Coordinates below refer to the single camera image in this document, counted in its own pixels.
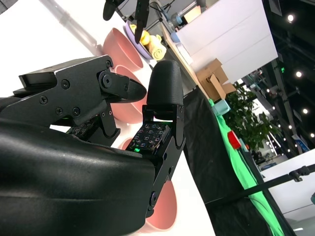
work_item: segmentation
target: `teal object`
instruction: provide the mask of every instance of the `teal object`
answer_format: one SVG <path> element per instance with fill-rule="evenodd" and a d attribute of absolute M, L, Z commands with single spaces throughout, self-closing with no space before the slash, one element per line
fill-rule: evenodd
<path fill-rule="evenodd" d="M 230 106 L 225 100 L 217 102 L 213 107 L 212 111 L 216 116 L 223 116 L 225 113 L 228 113 L 231 110 Z"/>

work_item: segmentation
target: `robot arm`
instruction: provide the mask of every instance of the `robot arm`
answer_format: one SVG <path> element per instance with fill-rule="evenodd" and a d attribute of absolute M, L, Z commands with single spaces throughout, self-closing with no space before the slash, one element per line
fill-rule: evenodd
<path fill-rule="evenodd" d="M 143 126 L 118 150 L 109 147 L 119 135 L 110 103 L 146 91 L 111 66 L 105 55 L 49 67 L 21 76 L 24 88 L 0 99 L 3 235 L 127 235 L 154 213 L 185 145 L 180 70 L 155 66 Z"/>

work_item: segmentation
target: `potted plant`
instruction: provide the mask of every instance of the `potted plant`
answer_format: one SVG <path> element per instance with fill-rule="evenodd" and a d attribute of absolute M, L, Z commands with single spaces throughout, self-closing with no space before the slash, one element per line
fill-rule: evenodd
<path fill-rule="evenodd" d="M 278 128 L 264 113 L 257 117 L 252 112 L 256 99 L 254 93 L 245 91 L 238 83 L 234 86 L 237 90 L 228 94 L 225 99 L 231 107 L 231 111 L 223 115 L 225 122 L 251 149 L 263 148 L 263 140 L 267 138 L 269 132 L 278 133 Z"/>

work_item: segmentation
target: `black pole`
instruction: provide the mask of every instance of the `black pole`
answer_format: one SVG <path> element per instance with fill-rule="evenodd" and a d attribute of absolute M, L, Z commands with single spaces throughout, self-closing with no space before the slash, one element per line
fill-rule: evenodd
<path fill-rule="evenodd" d="M 226 197 L 223 197 L 223 198 L 219 198 L 219 199 L 207 202 L 205 205 L 207 207 L 210 207 L 210 208 L 217 207 L 217 206 L 221 206 L 223 204 L 227 204 L 227 203 L 233 202 L 235 200 L 238 200 L 238 199 L 241 199 L 241 198 L 244 198 L 244 197 L 248 197 L 248 196 L 250 196 L 252 194 L 255 194 L 255 193 L 263 191 L 265 189 L 277 186 L 279 184 L 282 184 L 282 183 L 285 183 L 285 182 L 289 182 L 289 181 L 291 181 L 293 179 L 296 182 L 300 182 L 300 181 L 302 181 L 300 176 L 307 176 L 307 175 L 309 175 L 310 173 L 313 173 L 313 172 L 315 172 L 315 164 L 311 165 L 311 166 L 307 166 L 307 167 L 303 166 L 302 168 L 297 169 L 295 171 L 292 171 L 289 174 L 286 174 L 286 175 L 280 176 L 278 178 L 272 179 L 272 180 L 267 181 L 267 182 L 265 182 L 263 184 L 259 184 L 259 185 L 256 185 L 254 187 L 245 189 L 242 192 L 239 192 L 239 193 L 236 193 L 236 194 L 233 194 L 233 195 L 229 195 L 229 196 L 226 196 Z"/>

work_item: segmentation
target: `red object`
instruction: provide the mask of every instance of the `red object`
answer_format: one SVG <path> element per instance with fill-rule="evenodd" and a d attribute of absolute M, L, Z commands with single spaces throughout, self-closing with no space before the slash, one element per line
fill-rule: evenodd
<path fill-rule="evenodd" d="M 128 76 L 129 78 L 140 83 L 138 78 L 126 67 L 118 65 L 114 68 L 114 73 Z M 147 104 L 147 95 L 137 102 L 132 103 L 111 103 L 113 115 L 116 119 L 129 124 L 141 123 L 143 120 L 142 117 L 142 105 Z"/>
<path fill-rule="evenodd" d="M 239 149 L 242 146 L 233 130 L 228 132 L 227 137 L 234 149 Z"/>
<path fill-rule="evenodd" d="M 112 58 L 114 66 L 123 65 L 131 72 L 143 68 L 142 60 L 133 44 L 116 28 L 112 28 L 107 35 L 103 53 Z"/>
<path fill-rule="evenodd" d="M 166 181 L 154 207 L 154 213 L 146 218 L 139 233 L 153 233 L 170 230 L 176 220 L 177 200 L 172 181 Z"/>

